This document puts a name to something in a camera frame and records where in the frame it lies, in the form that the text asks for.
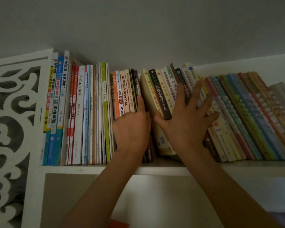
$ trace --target white ornamental screen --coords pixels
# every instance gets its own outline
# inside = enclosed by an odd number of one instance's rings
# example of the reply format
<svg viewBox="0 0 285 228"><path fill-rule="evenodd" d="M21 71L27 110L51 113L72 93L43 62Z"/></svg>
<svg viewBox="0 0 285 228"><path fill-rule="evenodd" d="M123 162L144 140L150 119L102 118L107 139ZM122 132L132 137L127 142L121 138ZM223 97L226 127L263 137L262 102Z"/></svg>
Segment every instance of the white ornamental screen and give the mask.
<svg viewBox="0 0 285 228"><path fill-rule="evenodd" d="M40 111L47 89L40 76L48 73L46 64L43 59L0 66L0 227L21 226L15 217L23 203L15 199L25 191L28 165L36 164L32 156L38 156L32 152L39 150Z"/></svg>

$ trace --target left hand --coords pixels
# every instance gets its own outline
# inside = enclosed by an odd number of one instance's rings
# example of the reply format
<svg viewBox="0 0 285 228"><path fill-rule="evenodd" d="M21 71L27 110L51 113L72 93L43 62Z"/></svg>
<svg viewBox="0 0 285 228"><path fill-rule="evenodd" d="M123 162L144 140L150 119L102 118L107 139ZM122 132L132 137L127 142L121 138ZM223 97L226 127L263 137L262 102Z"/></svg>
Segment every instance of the left hand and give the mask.
<svg viewBox="0 0 285 228"><path fill-rule="evenodd" d="M146 113L143 98L137 96L137 112L128 112L113 122L113 132L117 150L128 155L133 155L141 161L147 149L150 132L151 118Z"/></svg>

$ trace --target right hand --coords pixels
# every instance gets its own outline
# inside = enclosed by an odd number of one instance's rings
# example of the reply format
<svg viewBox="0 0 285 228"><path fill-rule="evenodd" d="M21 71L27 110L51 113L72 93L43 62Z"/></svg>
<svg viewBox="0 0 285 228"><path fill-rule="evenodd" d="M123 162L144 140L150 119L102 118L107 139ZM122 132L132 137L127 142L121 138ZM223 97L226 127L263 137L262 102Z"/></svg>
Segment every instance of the right hand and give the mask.
<svg viewBox="0 0 285 228"><path fill-rule="evenodd" d="M202 81L198 81L186 106L184 86L178 84L172 118L165 121L159 111L155 112L154 121L163 130L180 158L186 152L203 152L206 149L202 144L206 130L219 117L218 112L205 117L212 104L211 95L208 95L201 107L196 109L201 88Z"/></svg>

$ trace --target barcode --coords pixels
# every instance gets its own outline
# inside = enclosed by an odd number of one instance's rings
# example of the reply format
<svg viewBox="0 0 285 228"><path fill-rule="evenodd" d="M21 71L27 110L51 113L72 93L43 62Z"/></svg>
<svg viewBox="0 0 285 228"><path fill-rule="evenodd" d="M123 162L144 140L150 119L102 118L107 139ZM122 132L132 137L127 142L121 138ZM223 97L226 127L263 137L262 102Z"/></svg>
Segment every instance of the barcode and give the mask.
<svg viewBox="0 0 285 228"><path fill-rule="evenodd" d="M162 144L165 144L165 139L164 139L163 137L160 137L160 142L161 142Z"/></svg>

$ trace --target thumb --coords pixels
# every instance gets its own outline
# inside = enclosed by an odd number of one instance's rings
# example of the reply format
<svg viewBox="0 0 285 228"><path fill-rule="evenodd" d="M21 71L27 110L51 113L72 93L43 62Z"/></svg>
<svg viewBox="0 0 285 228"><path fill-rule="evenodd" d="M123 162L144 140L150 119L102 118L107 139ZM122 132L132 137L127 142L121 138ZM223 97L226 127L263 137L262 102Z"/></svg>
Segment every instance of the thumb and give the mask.
<svg viewBox="0 0 285 228"><path fill-rule="evenodd" d="M165 121L165 119L163 119L158 110L155 111L154 121L160 126L163 131L165 131L168 121Z"/></svg>

